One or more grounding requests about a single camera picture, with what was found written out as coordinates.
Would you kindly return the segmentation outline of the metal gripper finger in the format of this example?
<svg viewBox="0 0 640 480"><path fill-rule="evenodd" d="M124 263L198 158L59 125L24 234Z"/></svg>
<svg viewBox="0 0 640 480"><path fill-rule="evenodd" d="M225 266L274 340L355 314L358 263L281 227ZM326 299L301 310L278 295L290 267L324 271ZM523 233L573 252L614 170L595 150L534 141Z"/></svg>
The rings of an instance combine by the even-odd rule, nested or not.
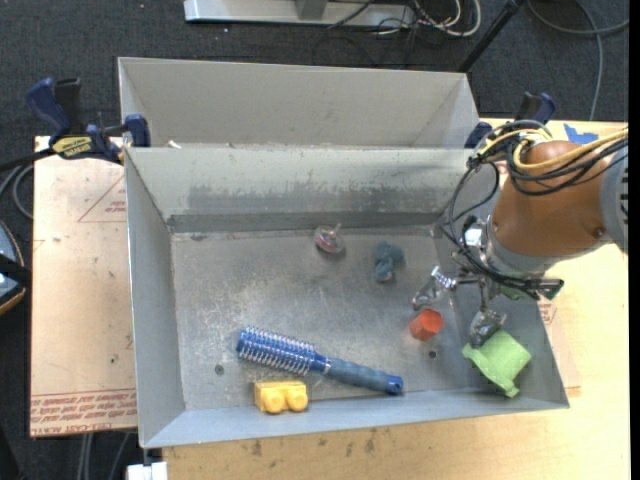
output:
<svg viewBox="0 0 640 480"><path fill-rule="evenodd" d="M494 310L479 310L473 317L469 328L469 343L472 347L481 347L506 320L506 315Z"/></svg>
<svg viewBox="0 0 640 480"><path fill-rule="evenodd" d="M445 291L453 291L457 288L457 281L443 273L439 266L435 266L427 280L416 291L411 300L414 310L422 310L438 300Z"/></svg>

